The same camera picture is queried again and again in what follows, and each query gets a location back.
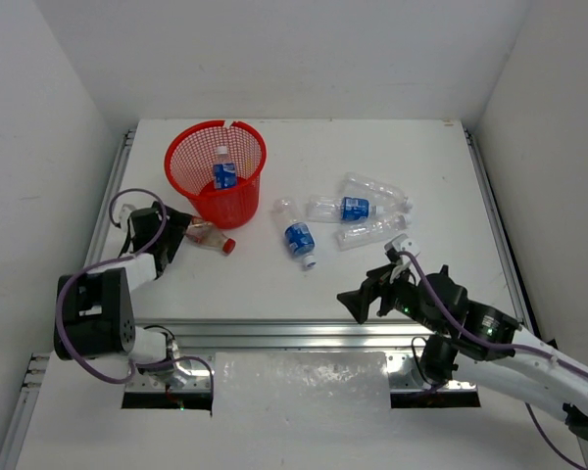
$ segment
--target white backdrop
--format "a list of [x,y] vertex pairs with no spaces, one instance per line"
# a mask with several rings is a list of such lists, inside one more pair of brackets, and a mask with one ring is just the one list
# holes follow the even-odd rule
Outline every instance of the white backdrop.
[[461,118],[528,0],[35,0],[116,129],[138,118]]
[[588,0],[539,0],[480,123],[541,325],[588,363]]
[[0,446],[30,354],[52,349],[119,142],[32,0],[0,0]]

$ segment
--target red mesh basket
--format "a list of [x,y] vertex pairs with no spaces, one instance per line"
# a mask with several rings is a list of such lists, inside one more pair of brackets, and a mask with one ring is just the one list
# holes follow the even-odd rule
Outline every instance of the red mesh basket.
[[[216,147],[225,145],[237,170],[237,186],[214,188]],[[253,127],[223,120],[201,122],[181,132],[170,144],[164,163],[172,187],[196,211],[219,228],[248,222],[259,204],[259,179],[266,163],[266,144]]]

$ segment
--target clear plastic bottle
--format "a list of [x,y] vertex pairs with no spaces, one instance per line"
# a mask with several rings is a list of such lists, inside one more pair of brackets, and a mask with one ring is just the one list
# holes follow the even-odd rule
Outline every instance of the clear plastic bottle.
[[225,255],[235,248],[235,240],[226,237],[213,222],[203,220],[196,215],[192,216],[192,221],[185,230],[185,236],[197,245],[220,250]]
[[376,220],[350,225],[339,230],[335,236],[340,250],[351,250],[369,243],[382,242],[395,237],[412,223],[407,213],[394,212]]
[[292,257],[300,258],[306,269],[314,267],[316,258],[313,251],[316,244],[292,199],[283,198],[274,202],[274,221],[279,232],[285,237]]
[[363,198],[312,196],[307,203],[307,219],[314,222],[353,222],[383,214],[383,206]]
[[368,178],[367,176],[363,176],[353,171],[349,171],[344,175],[342,194],[345,196],[357,197],[361,195],[363,191],[378,194],[383,198],[391,198],[393,200],[392,206],[394,206],[394,208],[386,208],[388,212],[391,212],[392,210],[409,212],[414,206],[412,198],[409,198],[403,190],[396,186]]
[[214,159],[214,188],[228,189],[237,185],[237,170],[235,163],[224,145],[216,147]]

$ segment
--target bottle in basket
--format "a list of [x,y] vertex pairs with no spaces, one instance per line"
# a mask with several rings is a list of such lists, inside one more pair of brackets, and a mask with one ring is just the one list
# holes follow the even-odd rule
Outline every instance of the bottle in basket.
[[235,163],[228,154],[224,145],[216,147],[216,160],[214,163],[214,188],[228,189],[237,185],[237,171]]

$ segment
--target transparent plastic sheet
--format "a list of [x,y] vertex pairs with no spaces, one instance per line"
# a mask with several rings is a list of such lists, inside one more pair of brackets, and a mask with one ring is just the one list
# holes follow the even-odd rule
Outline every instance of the transparent plastic sheet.
[[240,432],[343,440],[387,429],[382,352],[223,352],[216,366],[214,418]]

